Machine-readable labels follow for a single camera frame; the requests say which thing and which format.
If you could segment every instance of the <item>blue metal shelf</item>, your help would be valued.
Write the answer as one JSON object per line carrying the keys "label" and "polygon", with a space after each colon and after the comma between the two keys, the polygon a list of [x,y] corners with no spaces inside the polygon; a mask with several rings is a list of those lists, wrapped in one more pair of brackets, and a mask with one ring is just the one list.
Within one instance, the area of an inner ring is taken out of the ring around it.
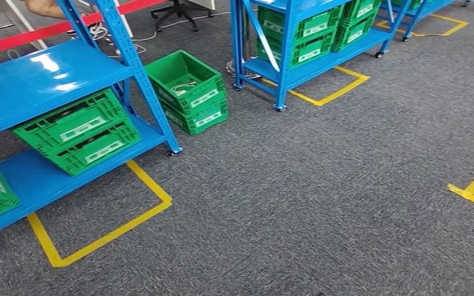
{"label": "blue metal shelf", "polygon": [[[286,79],[287,87],[289,89],[295,88],[390,38],[392,38],[391,33],[372,28],[362,37],[362,39],[356,41],[344,50],[340,52],[331,52],[311,63],[289,70]],[[275,83],[278,83],[275,70],[266,60],[258,58],[252,59],[245,62],[244,67]]]}
{"label": "blue metal shelf", "polygon": [[130,118],[143,140],[75,177],[63,172],[35,150],[0,163],[0,171],[21,201],[18,207],[0,215],[0,230],[166,140],[146,122],[133,115]]}
{"label": "blue metal shelf", "polygon": [[[321,12],[325,12],[326,10],[332,9],[339,5],[343,5],[349,1],[351,0],[301,0],[299,2],[303,8],[296,8],[296,20],[300,21],[309,17],[313,17],[314,15],[320,14]],[[282,14],[286,13],[286,0],[251,0],[250,2],[259,6],[264,6],[268,9],[275,10],[277,12],[281,12]]]}
{"label": "blue metal shelf", "polygon": [[[290,70],[291,51],[294,48],[293,36],[297,30],[298,22],[349,1],[350,0],[230,0],[233,63],[235,66],[234,89],[239,90],[243,88],[244,83],[247,82],[269,94],[273,94],[275,96],[273,107],[278,111],[284,111],[286,108],[286,93],[290,89],[296,88],[329,69],[371,49],[377,44],[382,45],[375,57],[381,57],[385,52],[388,52],[389,43],[404,18],[404,11],[397,13],[396,17],[390,20],[391,26],[388,31],[371,28],[363,38],[348,45],[342,51],[331,52]],[[405,0],[403,6],[407,7],[410,3],[411,0]],[[278,62],[273,56],[268,40],[252,9],[252,4],[273,9],[285,15],[281,40],[282,47],[279,52],[282,59]],[[264,48],[268,56],[268,60],[258,58],[249,59],[249,56],[245,56],[247,52],[245,44],[249,36],[249,32],[247,31],[249,27],[249,25],[247,25],[248,18],[251,21],[252,27],[257,32],[258,42],[261,42],[262,48]],[[262,77],[268,78],[275,82],[276,86],[269,88],[252,80],[246,77],[249,73],[257,73]]]}
{"label": "blue metal shelf", "polygon": [[0,131],[131,76],[79,39],[0,64]]}
{"label": "blue metal shelf", "polygon": [[[424,2],[421,3],[421,5],[414,9],[414,10],[406,10],[405,15],[410,17],[411,20],[410,22],[402,22],[401,24],[406,27],[406,31],[404,32],[403,35],[403,40],[406,41],[412,36],[412,30],[415,28],[417,23],[424,19],[425,17],[428,17],[429,15],[435,13],[438,10],[441,10],[442,8],[452,4],[456,0],[434,0],[431,2],[428,2],[428,0],[424,0]],[[385,3],[383,1],[381,5],[381,9],[388,10],[388,3]],[[399,12],[402,10],[401,6],[397,5],[392,5],[391,6],[392,10],[394,12]]]}

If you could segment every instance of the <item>shelf upright post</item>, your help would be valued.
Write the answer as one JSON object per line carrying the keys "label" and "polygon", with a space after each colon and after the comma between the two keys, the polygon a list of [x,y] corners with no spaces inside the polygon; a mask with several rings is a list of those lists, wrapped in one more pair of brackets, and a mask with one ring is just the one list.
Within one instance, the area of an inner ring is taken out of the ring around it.
{"label": "shelf upright post", "polygon": [[230,0],[231,7],[231,40],[233,43],[233,68],[235,82],[233,87],[239,90],[244,87],[243,78],[243,3],[245,0]]}
{"label": "shelf upright post", "polygon": [[[68,10],[67,12],[73,15],[77,15],[77,18],[80,20],[80,17],[78,13],[76,13],[75,7],[73,6],[73,3],[70,2],[70,0],[57,0],[57,1],[59,2],[61,7],[62,6],[73,7],[73,11]],[[164,111],[159,101],[157,100],[155,91],[152,85],[150,84],[148,76],[146,75],[144,71],[142,62],[133,46],[133,42],[130,39],[130,35],[128,34],[128,31],[126,27],[124,26],[124,23],[117,10],[117,6],[115,5],[115,2],[113,2],[113,0],[93,0],[93,1],[88,1],[88,2],[91,2],[91,4],[94,4],[100,11],[104,19],[104,23],[106,24],[106,27],[109,29],[110,34],[112,35],[112,39],[115,45],[117,46],[117,49],[119,49],[121,53],[123,64],[131,68],[133,72],[133,78],[135,79],[137,85],[139,86],[139,89],[141,90],[143,97],[148,107],[150,108],[150,111],[153,117],[155,118],[155,121],[157,122],[157,125],[160,131],[166,137],[167,139],[166,141],[170,148],[170,151],[172,151],[173,153],[181,152],[182,148],[179,146],[179,143],[177,142],[177,139],[175,138],[175,135],[173,134],[172,128],[170,127],[170,124],[168,123],[168,120],[166,119],[166,116],[164,115]],[[84,26],[81,20],[78,23],[75,23],[75,25],[77,29],[84,30],[88,34],[88,36],[91,38],[87,27]],[[126,90],[127,84],[129,83],[129,81],[126,80],[124,81],[124,83],[125,83],[124,90]],[[123,103],[129,104],[128,96],[129,96],[129,93],[123,94],[123,97],[124,97],[124,99],[122,100]]]}

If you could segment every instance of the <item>office chair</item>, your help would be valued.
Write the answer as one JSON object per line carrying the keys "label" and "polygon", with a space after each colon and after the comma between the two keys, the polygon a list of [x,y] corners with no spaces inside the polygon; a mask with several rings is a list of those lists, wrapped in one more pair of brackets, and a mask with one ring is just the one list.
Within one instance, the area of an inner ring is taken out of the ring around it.
{"label": "office chair", "polygon": [[193,25],[193,31],[197,32],[199,31],[199,28],[197,27],[197,24],[195,21],[189,16],[187,13],[187,10],[198,10],[198,11],[208,11],[208,17],[213,17],[212,16],[212,11],[207,8],[200,8],[200,7],[192,7],[192,6],[186,6],[184,3],[179,3],[179,0],[171,0],[173,1],[172,6],[167,6],[159,9],[154,9],[151,11],[152,17],[154,19],[158,19],[159,17],[157,16],[158,12],[166,12],[165,15],[163,15],[156,23],[156,31],[160,32],[162,29],[160,28],[162,22],[165,20],[169,19],[173,14],[177,14],[177,17],[182,17],[184,16],[189,22],[192,23]]}

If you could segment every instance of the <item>gray carpet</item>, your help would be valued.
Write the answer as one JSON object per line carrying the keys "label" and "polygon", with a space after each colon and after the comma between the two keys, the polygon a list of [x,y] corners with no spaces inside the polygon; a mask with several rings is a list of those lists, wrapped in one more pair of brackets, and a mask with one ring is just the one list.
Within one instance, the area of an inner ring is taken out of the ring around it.
{"label": "gray carpet", "polygon": [[[225,74],[228,121],[195,137],[174,128],[179,157],[159,147],[136,159],[169,209],[62,269],[15,223],[0,232],[0,296],[474,295],[474,204],[446,190],[474,179],[474,3],[440,14],[470,24],[345,63],[371,78],[323,107],[288,96],[276,113]],[[128,20],[150,35],[147,11]],[[199,27],[140,42],[143,62],[185,49],[224,72],[228,16]],[[426,19],[416,31],[448,28]],[[351,79],[331,71],[297,90],[321,98]],[[0,159],[25,148],[0,134]],[[123,166],[38,214],[66,256],[157,202]]]}

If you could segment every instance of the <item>yellow floor tape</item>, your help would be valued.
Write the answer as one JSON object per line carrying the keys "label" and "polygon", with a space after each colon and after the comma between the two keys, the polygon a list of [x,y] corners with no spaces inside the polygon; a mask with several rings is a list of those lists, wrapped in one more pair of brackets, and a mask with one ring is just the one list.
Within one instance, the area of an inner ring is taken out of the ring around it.
{"label": "yellow floor tape", "polygon": [[164,211],[166,208],[172,205],[172,198],[152,178],[150,178],[150,176],[148,176],[148,174],[143,171],[143,169],[139,165],[137,165],[137,163],[135,163],[133,160],[130,160],[126,163],[126,165],[137,175],[137,177],[139,177],[140,180],[142,180],[142,182],[144,182],[156,194],[156,196],[158,196],[158,198],[160,198],[161,203],[150,209],[146,213],[143,213],[139,217],[117,228],[116,230],[106,234],[102,238],[92,242],[81,250],[71,254],[70,256],[66,258],[60,257],[55,245],[50,239],[48,233],[46,232],[41,220],[39,219],[36,213],[32,213],[27,216],[28,222],[30,222],[30,226],[33,229],[33,232],[35,233],[35,236],[39,240],[39,243],[41,244],[48,260],[50,261],[50,264],[52,264],[53,267],[65,267],[76,262],[79,259],[82,259],[91,252],[108,244],[112,240],[125,234],[129,230],[135,228],[137,225],[145,222],[146,220],[152,218],[156,214]]}
{"label": "yellow floor tape", "polygon": [[[349,92],[350,90],[358,87],[360,84],[362,84],[364,81],[370,79],[369,76],[365,76],[363,74],[360,74],[360,73],[357,73],[355,71],[352,71],[352,70],[349,70],[349,69],[346,69],[344,67],[341,67],[341,66],[337,66],[335,67],[334,69],[336,70],[339,70],[343,73],[346,73],[346,74],[349,74],[349,75],[352,75],[354,77],[356,77],[357,79],[355,81],[353,81],[352,83],[348,84],[347,86],[339,89],[338,91],[334,92],[333,94],[330,94],[329,96],[326,96],[326,97],[323,97],[322,99],[320,100],[314,100],[312,99],[311,97],[308,97],[308,96],[305,96],[299,92],[296,92],[296,91],[293,91],[293,90],[289,90],[288,92],[300,99],[303,99],[307,102],[310,102],[312,103],[313,105],[316,105],[316,106],[322,106],[326,103],[329,103],[335,99],[337,99],[338,97],[342,96],[343,94],[346,94],[347,92]],[[270,85],[276,85],[274,82],[268,80],[268,79],[262,79],[262,81],[270,84]]]}

